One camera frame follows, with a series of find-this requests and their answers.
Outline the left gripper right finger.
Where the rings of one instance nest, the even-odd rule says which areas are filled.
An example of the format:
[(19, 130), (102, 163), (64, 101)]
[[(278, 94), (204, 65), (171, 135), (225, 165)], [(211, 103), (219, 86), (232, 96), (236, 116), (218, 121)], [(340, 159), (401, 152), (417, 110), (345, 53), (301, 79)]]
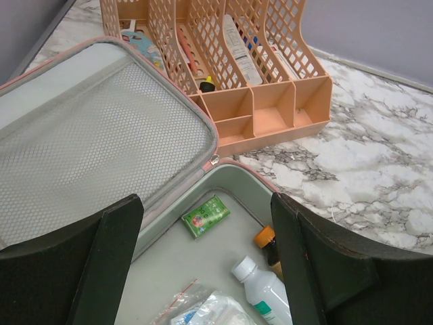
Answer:
[(431, 324), (432, 256), (370, 240), (274, 193), (295, 324)]

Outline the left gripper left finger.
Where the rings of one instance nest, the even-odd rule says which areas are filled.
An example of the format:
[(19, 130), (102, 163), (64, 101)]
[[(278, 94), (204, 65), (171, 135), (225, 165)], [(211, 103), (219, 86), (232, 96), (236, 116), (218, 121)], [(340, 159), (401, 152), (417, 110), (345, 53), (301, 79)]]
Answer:
[(131, 194), (1, 250), (2, 324), (113, 324), (143, 219)]

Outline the white plastic bottle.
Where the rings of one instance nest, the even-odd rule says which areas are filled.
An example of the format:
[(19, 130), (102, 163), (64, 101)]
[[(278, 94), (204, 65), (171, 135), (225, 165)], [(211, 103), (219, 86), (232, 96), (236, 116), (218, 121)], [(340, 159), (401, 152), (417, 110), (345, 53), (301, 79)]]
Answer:
[(268, 324), (293, 324), (284, 283), (276, 274), (260, 269), (245, 256), (231, 269), (244, 285), (246, 300)]

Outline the brown medicine bottle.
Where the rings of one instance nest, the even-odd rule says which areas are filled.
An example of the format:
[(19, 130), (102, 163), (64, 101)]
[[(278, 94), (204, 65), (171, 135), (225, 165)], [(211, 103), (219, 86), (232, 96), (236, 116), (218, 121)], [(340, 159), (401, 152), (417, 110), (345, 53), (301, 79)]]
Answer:
[(283, 272), (273, 228), (269, 225), (265, 226), (255, 235), (254, 242), (265, 254), (267, 265), (277, 274), (277, 277), (283, 281)]

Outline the white gauze pack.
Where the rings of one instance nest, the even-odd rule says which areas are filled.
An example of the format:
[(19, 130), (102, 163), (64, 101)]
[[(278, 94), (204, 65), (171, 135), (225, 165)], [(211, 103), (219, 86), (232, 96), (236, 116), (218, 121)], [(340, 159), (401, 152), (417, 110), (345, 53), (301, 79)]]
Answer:
[(235, 299), (216, 290), (201, 304), (188, 324), (256, 325), (256, 322)]

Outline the alcohol wipes bag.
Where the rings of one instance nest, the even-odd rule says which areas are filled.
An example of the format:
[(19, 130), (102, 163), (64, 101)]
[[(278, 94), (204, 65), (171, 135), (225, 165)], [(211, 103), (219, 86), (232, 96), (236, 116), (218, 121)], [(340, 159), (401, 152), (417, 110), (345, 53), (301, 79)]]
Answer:
[(207, 300), (215, 289), (194, 280), (174, 296), (150, 324), (188, 324), (198, 308)]

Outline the small green box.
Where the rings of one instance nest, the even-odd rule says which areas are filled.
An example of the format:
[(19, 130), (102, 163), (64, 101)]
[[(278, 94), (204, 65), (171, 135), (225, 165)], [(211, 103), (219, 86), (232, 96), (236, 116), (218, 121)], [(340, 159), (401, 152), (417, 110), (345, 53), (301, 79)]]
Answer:
[(181, 220), (193, 238), (198, 239), (224, 220), (230, 213), (231, 211), (221, 199), (214, 195), (196, 209), (182, 216)]

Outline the pink medicine kit case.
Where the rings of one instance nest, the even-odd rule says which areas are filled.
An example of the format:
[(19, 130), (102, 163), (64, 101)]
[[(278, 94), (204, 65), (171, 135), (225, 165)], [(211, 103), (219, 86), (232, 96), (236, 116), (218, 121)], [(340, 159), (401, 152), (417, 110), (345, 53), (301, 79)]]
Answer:
[[(197, 280), (257, 323), (231, 268), (265, 266), (253, 238), (275, 188), (217, 154), (216, 125), (130, 46), (83, 43), (1, 88), (1, 250), (136, 194), (143, 219), (113, 324), (150, 324)], [(231, 211), (194, 239), (181, 218), (217, 195)]]

